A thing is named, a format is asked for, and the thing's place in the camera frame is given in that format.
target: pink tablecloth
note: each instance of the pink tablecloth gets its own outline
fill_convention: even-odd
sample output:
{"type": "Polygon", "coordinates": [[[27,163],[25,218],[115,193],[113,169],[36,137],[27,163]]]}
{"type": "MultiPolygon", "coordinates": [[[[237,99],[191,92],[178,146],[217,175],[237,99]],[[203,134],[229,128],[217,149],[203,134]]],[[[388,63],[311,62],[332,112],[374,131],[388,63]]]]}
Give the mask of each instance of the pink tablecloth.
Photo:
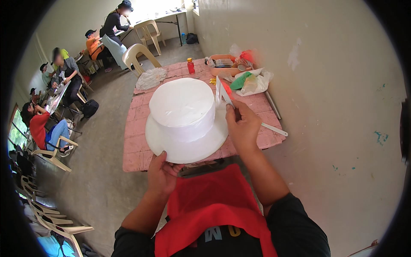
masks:
{"type": "MultiPolygon", "coordinates": [[[[193,75],[188,73],[187,63],[176,63],[164,66],[163,68],[166,69],[168,73],[166,79],[161,82],[160,85],[180,78],[198,78],[205,81],[215,94],[215,85],[209,83],[210,79],[214,78],[214,76],[211,75],[209,67],[204,64],[204,59],[194,60],[193,63],[196,70],[196,73],[193,75]]],[[[123,170],[125,172],[144,171],[148,169],[150,164],[153,153],[150,151],[145,140],[145,122],[150,113],[148,103],[157,88],[158,87],[148,90],[134,89],[134,95],[136,96],[133,97],[130,104],[124,131],[123,170]]],[[[251,110],[261,117],[264,123],[282,129],[280,122],[263,93],[246,97],[241,97],[233,93],[233,97],[246,103],[251,110]]],[[[284,140],[285,136],[261,126],[257,137],[257,145],[260,149],[265,149],[281,144],[284,140]]],[[[236,154],[237,152],[231,138],[228,136],[219,150],[199,162],[229,157],[236,154]]]]}

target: blue water bottle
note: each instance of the blue water bottle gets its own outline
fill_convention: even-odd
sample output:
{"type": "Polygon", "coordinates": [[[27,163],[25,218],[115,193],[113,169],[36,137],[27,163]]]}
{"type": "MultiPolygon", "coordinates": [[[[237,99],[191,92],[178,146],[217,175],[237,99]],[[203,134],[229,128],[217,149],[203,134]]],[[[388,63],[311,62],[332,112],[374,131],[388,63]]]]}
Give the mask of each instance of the blue water bottle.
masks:
{"type": "Polygon", "coordinates": [[[187,43],[187,39],[185,38],[185,33],[181,33],[182,43],[187,43]]]}

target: white cake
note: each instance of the white cake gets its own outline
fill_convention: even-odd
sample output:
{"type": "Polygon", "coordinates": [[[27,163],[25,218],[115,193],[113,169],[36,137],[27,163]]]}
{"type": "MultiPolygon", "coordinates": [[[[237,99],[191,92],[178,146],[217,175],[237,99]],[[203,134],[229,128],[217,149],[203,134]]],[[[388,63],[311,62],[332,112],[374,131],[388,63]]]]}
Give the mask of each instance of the white cake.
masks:
{"type": "Polygon", "coordinates": [[[161,85],[149,107],[159,129],[177,142],[198,140],[214,124],[214,94],[201,80],[184,78],[161,85]]]}

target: red bottle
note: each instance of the red bottle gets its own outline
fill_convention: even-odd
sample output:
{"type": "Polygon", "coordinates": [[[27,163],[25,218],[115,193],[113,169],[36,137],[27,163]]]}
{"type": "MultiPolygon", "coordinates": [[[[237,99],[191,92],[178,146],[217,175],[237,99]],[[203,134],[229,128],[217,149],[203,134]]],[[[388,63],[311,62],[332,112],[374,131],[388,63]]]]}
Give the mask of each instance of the red bottle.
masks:
{"type": "Polygon", "coordinates": [[[196,71],[194,70],[194,63],[191,58],[187,58],[187,67],[188,67],[188,72],[190,74],[196,73],[196,71]]]}

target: black shirt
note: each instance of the black shirt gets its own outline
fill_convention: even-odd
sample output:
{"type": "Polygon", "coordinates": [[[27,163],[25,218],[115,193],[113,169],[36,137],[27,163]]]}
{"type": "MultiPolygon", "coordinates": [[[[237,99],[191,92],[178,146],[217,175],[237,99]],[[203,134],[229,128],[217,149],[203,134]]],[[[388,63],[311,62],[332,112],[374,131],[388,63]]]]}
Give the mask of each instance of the black shirt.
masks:
{"type": "Polygon", "coordinates": [[[120,39],[116,37],[113,27],[116,27],[118,30],[123,30],[127,31],[129,29],[129,25],[124,25],[121,26],[120,23],[120,14],[118,14],[116,11],[113,13],[110,13],[107,18],[106,22],[104,23],[104,26],[100,29],[100,37],[103,37],[104,34],[106,34],[109,38],[114,40],[119,46],[122,45],[120,39]]]}
{"type": "MultiPolygon", "coordinates": [[[[291,193],[274,203],[266,217],[278,257],[331,256],[326,234],[291,193]]],[[[154,256],[155,237],[120,227],[112,257],[154,256]]],[[[196,242],[175,253],[183,256],[263,256],[260,240],[245,230],[226,225],[207,229],[196,242]]]]}

